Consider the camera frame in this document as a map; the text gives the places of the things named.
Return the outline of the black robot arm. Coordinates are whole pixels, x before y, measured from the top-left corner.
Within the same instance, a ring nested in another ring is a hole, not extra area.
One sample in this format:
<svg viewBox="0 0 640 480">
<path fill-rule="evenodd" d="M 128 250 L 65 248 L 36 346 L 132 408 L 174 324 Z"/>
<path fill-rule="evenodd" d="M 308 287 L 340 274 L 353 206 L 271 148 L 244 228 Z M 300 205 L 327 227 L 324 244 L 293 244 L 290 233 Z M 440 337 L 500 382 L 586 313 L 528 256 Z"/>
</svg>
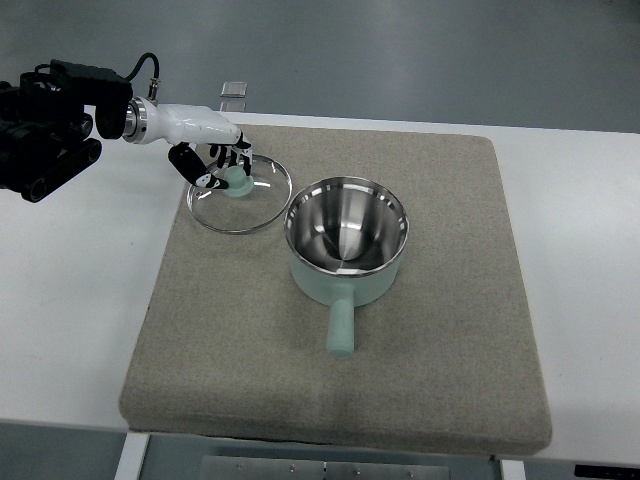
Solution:
<svg viewBox="0 0 640 480">
<path fill-rule="evenodd" d="M 131 81 L 153 62 L 149 96 L 156 99 L 160 64 L 147 52 L 121 76 L 102 67 L 52 60 L 1 83 L 1 187 L 37 203 L 93 165 L 103 139 L 134 138 L 143 108 Z"/>
</svg>

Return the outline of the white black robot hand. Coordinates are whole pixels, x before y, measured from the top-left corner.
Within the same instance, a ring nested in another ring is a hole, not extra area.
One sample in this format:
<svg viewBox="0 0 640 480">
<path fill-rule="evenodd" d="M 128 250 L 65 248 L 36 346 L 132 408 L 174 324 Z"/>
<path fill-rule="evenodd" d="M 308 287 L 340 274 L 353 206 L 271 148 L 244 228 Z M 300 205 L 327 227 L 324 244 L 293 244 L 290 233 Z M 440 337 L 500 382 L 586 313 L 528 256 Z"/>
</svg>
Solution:
<svg viewBox="0 0 640 480">
<path fill-rule="evenodd" d="M 247 181 L 253 164 L 252 146 L 242 130 L 220 113 L 205 107 L 159 104 L 136 97 L 129 102 L 122 138 L 146 145 L 164 140 L 171 145 L 170 163 L 190 184 L 208 189 L 235 188 Z M 233 181 L 219 179 L 209 170 L 193 147 L 208 145 L 218 168 L 239 167 Z"/>
</svg>

